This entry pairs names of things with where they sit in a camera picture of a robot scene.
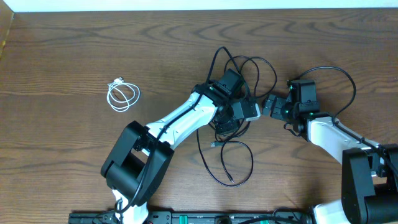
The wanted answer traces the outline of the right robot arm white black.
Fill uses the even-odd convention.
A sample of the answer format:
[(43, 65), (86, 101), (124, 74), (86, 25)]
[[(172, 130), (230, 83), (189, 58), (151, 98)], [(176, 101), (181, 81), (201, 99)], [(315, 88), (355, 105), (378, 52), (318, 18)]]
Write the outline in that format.
[(288, 82), (286, 97), (269, 95), (264, 115), (284, 121), (284, 129), (322, 148), (342, 166), (341, 198), (314, 206), (315, 223), (397, 221), (397, 145), (379, 144), (320, 111), (313, 80)]

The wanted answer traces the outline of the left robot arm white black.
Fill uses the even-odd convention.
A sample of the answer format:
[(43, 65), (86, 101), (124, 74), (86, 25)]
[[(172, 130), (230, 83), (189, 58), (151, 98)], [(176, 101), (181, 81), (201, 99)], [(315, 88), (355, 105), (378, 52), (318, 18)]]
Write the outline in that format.
[(116, 198), (117, 223), (143, 223), (147, 202), (159, 188), (175, 148), (215, 116), (232, 118), (229, 102), (244, 78), (229, 69), (220, 80), (196, 85), (188, 100), (164, 118), (145, 126), (133, 121), (106, 158), (101, 175)]

